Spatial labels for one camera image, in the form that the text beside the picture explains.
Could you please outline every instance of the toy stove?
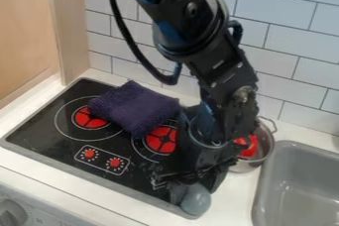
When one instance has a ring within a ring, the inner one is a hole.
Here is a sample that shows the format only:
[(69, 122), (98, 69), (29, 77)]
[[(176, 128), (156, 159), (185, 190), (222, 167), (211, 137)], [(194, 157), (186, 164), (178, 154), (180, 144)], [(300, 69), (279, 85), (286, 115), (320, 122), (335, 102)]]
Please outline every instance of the toy stove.
[(170, 207), (168, 191), (153, 189), (151, 173), (159, 165), (175, 164), (177, 121), (169, 119), (147, 137), (136, 139), (90, 115), (88, 101), (110, 89), (107, 84), (79, 80), (13, 131), (3, 146), (129, 196)]

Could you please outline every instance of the gray sink basin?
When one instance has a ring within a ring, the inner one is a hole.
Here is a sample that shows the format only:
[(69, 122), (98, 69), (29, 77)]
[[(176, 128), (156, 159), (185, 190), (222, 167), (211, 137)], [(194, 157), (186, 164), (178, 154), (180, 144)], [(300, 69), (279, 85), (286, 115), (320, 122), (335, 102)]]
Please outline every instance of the gray sink basin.
[(338, 226), (339, 154), (277, 142), (261, 172), (252, 219), (255, 226)]

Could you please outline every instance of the metal pot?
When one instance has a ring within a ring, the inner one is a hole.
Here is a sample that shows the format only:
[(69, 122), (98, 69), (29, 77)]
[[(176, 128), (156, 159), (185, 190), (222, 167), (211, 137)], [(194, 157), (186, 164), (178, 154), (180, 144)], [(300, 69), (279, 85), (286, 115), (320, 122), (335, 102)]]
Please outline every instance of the metal pot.
[(264, 117), (260, 118), (272, 122), (275, 129), (271, 131), (270, 128), (260, 120), (260, 125), (255, 132), (258, 137), (258, 148), (256, 153), (249, 159), (239, 158), (238, 163), (235, 166), (230, 167), (231, 172), (245, 173), (254, 170), (262, 165), (272, 153), (276, 142), (273, 136), (273, 133), (277, 131), (276, 123), (273, 120)]

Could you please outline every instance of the dark blue towel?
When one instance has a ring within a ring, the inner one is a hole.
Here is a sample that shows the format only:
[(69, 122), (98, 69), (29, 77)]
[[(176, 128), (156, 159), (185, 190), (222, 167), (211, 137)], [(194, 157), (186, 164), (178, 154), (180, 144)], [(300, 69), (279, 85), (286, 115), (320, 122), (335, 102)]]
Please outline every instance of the dark blue towel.
[(88, 108), (91, 114), (142, 138), (178, 112), (180, 106), (174, 98), (129, 81), (90, 100)]

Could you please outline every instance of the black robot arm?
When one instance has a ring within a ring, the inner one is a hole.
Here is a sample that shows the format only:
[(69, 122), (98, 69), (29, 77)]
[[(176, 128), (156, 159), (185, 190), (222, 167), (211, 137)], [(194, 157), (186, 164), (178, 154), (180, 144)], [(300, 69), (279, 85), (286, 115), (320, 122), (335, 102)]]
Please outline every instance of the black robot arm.
[[(116, 14), (116, 1), (111, 0), (118, 26), (137, 59), (167, 84), (177, 83), (181, 65), (185, 64), (198, 79), (201, 90), (201, 104), (182, 113), (179, 146), (185, 167), (158, 170), (154, 183), (179, 175), (189, 182), (192, 172), (196, 180), (211, 170), (227, 170), (240, 151), (233, 140), (254, 133), (259, 111), (258, 79), (238, 47), (243, 34), (241, 25), (229, 21), (223, 0), (136, 1), (154, 21), (155, 46), (177, 67), (172, 76), (158, 73), (139, 53), (121, 15)], [(218, 182), (215, 180), (207, 188), (215, 189)]]

